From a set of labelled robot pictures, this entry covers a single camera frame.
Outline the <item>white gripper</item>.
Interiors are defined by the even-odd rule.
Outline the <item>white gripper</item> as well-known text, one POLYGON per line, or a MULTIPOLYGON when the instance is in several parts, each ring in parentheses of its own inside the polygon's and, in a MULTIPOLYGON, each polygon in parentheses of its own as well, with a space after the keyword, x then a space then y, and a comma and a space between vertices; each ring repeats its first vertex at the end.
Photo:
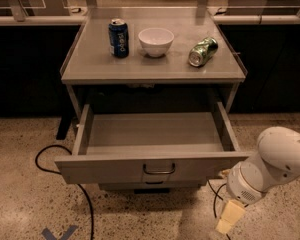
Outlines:
POLYGON ((227 178, 226 189, 236 199, 225 203, 216 225, 219 233, 227 234, 241 219, 245 214, 244 204, 254 204, 266 195, 273 180, 272 172, 273 167, 255 153, 238 162, 231 170, 218 173, 219 177, 227 178))

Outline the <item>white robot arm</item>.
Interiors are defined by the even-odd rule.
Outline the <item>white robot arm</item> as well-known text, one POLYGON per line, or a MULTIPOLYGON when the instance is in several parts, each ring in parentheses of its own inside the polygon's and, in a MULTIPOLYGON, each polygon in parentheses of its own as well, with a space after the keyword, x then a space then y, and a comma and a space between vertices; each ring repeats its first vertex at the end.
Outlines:
POLYGON ((244 215, 245 208, 278 185, 300 176, 300 133, 285 127, 270 127, 260 133, 257 151, 238 162, 227 175, 230 199, 224 203, 216 231, 226 235, 244 215))

